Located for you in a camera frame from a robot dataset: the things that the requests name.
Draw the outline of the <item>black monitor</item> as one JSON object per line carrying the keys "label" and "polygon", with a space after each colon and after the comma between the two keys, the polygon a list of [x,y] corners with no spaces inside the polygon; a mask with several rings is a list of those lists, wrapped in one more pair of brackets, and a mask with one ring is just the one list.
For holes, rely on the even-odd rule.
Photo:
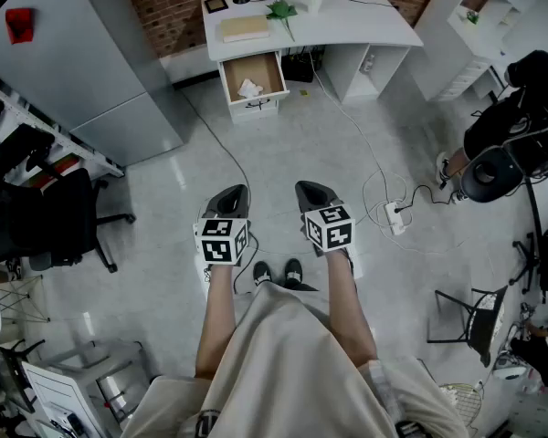
{"label": "black monitor", "polygon": [[43,344],[44,340],[26,349],[17,350],[17,347],[24,342],[25,340],[21,339],[9,349],[0,346],[0,385],[10,402],[26,412],[33,413],[35,411],[33,404],[37,398],[29,398],[26,394],[32,386],[26,377],[22,363],[28,362],[28,354]]}

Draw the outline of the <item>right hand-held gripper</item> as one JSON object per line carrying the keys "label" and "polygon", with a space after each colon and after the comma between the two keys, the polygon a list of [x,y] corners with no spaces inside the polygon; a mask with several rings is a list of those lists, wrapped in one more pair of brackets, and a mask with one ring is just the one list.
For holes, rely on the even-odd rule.
{"label": "right hand-held gripper", "polygon": [[317,182],[295,184],[302,228],[317,256],[347,250],[353,243],[355,219],[351,208],[335,191]]}

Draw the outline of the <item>white desk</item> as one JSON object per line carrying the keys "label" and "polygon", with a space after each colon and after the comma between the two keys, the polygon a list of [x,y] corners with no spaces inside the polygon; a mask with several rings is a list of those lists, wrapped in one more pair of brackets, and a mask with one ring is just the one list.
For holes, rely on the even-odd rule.
{"label": "white desk", "polygon": [[342,103],[377,99],[408,51],[422,47],[414,29],[387,0],[322,0],[316,16],[309,0],[285,0],[298,14],[289,19],[292,41],[280,22],[270,21],[269,37],[224,43],[220,22],[224,19],[268,13],[273,0],[250,0],[228,9],[203,12],[208,55],[217,63],[289,47],[325,46],[321,69]]}

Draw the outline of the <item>person's left forearm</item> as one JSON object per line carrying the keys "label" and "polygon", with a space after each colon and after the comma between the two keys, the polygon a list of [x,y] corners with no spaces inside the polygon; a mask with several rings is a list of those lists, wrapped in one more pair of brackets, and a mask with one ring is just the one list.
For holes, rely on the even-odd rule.
{"label": "person's left forearm", "polygon": [[212,380],[236,329],[232,266],[212,266],[195,376]]}

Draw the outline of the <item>white cart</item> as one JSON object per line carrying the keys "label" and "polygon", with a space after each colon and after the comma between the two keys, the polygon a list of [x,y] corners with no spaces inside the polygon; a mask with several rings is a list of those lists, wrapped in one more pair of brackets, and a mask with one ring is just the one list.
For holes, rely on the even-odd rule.
{"label": "white cart", "polygon": [[112,438],[86,387],[75,379],[23,362],[23,369],[47,417],[63,425],[74,414],[87,438]]}

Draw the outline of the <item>black frame chair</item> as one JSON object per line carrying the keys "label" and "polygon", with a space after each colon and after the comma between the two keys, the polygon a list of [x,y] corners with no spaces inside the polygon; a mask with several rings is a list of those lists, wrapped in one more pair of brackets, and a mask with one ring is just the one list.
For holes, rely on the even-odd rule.
{"label": "black frame chair", "polygon": [[435,291],[437,305],[443,298],[465,309],[469,315],[462,333],[456,339],[432,339],[427,336],[428,344],[464,343],[479,354],[479,361],[488,368],[491,364],[490,348],[494,338],[501,330],[504,318],[504,299],[508,287],[496,291],[472,288],[473,294],[480,295],[474,305],[465,303],[440,290]]}

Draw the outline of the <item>white metal rack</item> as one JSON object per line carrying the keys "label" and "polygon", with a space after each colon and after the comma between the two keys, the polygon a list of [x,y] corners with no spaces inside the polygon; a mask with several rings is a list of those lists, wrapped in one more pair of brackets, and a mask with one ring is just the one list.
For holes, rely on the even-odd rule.
{"label": "white metal rack", "polygon": [[92,178],[105,174],[114,177],[123,177],[122,167],[109,160],[99,151],[71,139],[71,136],[62,131],[58,125],[50,126],[30,111],[30,103],[16,91],[4,92],[0,89],[0,101],[4,108],[0,112],[0,146],[12,136],[20,126],[26,124],[35,130],[50,133],[54,136],[54,148],[48,156],[50,162],[56,162],[69,154],[79,158],[79,166],[85,166]]}

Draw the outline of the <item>white power strip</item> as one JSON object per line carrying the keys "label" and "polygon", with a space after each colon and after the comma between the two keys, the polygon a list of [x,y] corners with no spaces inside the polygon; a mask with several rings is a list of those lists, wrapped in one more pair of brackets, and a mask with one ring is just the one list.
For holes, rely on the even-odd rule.
{"label": "white power strip", "polygon": [[389,223],[389,227],[393,235],[401,235],[406,230],[402,215],[396,210],[397,202],[388,202],[385,204],[385,214]]}

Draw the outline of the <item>white plastic bag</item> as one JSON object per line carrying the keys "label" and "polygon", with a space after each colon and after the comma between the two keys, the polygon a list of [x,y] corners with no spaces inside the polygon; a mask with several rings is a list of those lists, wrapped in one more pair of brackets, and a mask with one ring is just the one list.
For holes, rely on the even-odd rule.
{"label": "white plastic bag", "polygon": [[251,79],[245,78],[239,87],[237,94],[244,99],[253,99],[263,93],[264,88],[254,83]]}

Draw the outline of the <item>grey fridge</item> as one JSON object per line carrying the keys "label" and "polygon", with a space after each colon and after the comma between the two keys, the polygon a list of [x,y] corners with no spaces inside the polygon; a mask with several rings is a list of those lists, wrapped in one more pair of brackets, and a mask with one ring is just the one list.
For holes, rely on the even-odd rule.
{"label": "grey fridge", "polygon": [[[33,40],[12,45],[5,11],[33,10]],[[131,0],[6,0],[0,79],[120,166],[188,142],[196,115],[175,91]]]}

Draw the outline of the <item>person's beige shirt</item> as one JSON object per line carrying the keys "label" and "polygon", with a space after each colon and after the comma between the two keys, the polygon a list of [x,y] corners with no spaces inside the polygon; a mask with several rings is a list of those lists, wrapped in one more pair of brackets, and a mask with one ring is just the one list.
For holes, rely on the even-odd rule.
{"label": "person's beige shirt", "polygon": [[355,366],[293,293],[264,285],[210,381],[155,379],[121,438],[469,438],[419,360]]}

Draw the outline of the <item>green artificial leaf stem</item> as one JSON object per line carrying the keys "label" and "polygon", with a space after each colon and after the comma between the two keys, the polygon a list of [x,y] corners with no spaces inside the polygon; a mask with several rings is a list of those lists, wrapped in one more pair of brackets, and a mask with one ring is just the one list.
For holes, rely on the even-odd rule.
{"label": "green artificial leaf stem", "polygon": [[268,20],[279,21],[290,39],[295,41],[294,35],[290,29],[289,18],[298,14],[294,5],[290,5],[285,0],[277,0],[270,5],[267,5],[269,13],[266,15]]}

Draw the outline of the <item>person's right forearm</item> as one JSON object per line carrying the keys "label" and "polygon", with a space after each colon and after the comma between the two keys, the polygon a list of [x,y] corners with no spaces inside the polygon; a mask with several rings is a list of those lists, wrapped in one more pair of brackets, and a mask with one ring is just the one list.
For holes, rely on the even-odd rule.
{"label": "person's right forearm", "polygon": [[377,349],[364,315],[351,269],[351,260],[343,251],[325,254],[328,267],[329,324],[356,368],[377,359]]}

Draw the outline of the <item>grey metal stool frame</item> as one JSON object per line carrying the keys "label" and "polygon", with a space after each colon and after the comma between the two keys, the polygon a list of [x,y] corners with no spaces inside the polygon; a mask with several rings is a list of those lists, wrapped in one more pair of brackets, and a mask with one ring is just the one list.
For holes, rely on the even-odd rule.
{"label": "grey metal stool frame", "polygon": [[145,352],[139,341],[99,341],[42,360],[38,366],[72,379],[101,415],[124,428],[149,387]]}

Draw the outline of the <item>black crate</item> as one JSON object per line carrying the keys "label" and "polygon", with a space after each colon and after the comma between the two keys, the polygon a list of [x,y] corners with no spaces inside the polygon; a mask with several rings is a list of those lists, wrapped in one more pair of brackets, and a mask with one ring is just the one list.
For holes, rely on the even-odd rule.
{"label": "black crate", "polygon": [[289,47],[282,51],[281,68],[286,80],[311,83],[321,69],[325,46]]}

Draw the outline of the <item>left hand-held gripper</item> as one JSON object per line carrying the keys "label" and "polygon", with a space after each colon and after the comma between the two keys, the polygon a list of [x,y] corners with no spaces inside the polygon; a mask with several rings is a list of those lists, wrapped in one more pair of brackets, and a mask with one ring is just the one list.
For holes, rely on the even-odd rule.
{"label": "left hand-held gripper", "polygon": [[208,266],[238,266],[248,247],[249,190],[233,185],[212,197],[193,225],[197,253]]}

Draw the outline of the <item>person's left black shoe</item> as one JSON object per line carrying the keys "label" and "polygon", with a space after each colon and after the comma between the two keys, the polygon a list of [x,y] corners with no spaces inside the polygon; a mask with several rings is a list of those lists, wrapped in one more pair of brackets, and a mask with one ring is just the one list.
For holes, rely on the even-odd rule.
{"label": "person's left black shoe", "polygon": [[253,280],[256,287],[264,282],[272,281],[272,272],[269,265],[264,261],[258,261],[253,267]]}

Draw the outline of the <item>person's black shoe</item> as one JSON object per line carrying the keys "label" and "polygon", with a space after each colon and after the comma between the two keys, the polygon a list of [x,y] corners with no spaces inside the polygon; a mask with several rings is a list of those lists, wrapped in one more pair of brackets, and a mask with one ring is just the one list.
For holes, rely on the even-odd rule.
{"label": "person's black shoe", "polygon": [[294,289],[302,283],[302,266],[298,259],[290,259],[284,268],[284,287]]}
{"label": "person's black shoe", "polygon": [[264,261],[258,261],[253,267],[253,280],[256,287],[264,282],[272,281],[272,272],[269,265]]}

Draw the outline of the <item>wooden drawer white front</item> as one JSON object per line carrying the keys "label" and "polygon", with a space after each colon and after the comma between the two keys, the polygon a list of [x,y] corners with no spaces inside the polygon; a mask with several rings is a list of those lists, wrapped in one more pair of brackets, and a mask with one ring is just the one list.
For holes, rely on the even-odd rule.
{"label": "wooden drawer white front", "polygon": [[[280,102],[290,94],[279,52],[219,62],[218,71],[234,124],[277,115]],[[248,98],[238,93],[246,79],[262,87],[257,96]]]}

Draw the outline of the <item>badminton racket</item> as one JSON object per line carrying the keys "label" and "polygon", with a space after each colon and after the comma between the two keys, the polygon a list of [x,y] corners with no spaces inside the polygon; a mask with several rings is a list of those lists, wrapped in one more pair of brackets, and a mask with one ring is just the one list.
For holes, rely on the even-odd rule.
{"label": "badminton racket", "polygon": [[466,427],[478,417],[482,405],[480,391],[465,383],[450,383],[439,386],[451,402]]}

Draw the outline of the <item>person's right black shoe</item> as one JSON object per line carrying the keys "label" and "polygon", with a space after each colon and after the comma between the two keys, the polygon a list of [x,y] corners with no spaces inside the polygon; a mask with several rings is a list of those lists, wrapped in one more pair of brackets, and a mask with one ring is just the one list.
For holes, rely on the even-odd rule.
{"label": "person's right black shoe", "polygon": [[284,287],[294,289],[302,283],[302,266],[298,259],[290,259],[284,268]]}

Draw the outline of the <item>red fridge holder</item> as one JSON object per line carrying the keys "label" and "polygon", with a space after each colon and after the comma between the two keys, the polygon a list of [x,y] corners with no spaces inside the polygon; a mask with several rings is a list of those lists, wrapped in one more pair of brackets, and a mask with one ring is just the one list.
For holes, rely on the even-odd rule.
{"label": "red fridge holder", "polygon": [[31,8],[7,9],[5,24],[12,45],[33,40],[33,10]]}

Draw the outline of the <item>beige book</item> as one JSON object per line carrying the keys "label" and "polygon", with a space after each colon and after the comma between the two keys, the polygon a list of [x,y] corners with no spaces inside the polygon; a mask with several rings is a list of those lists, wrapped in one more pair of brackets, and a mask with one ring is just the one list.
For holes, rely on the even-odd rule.
{"label": "beige book", "polygon": [[268,19],[264,15],[224,19],[219,27],[224,43],[269,37]]}

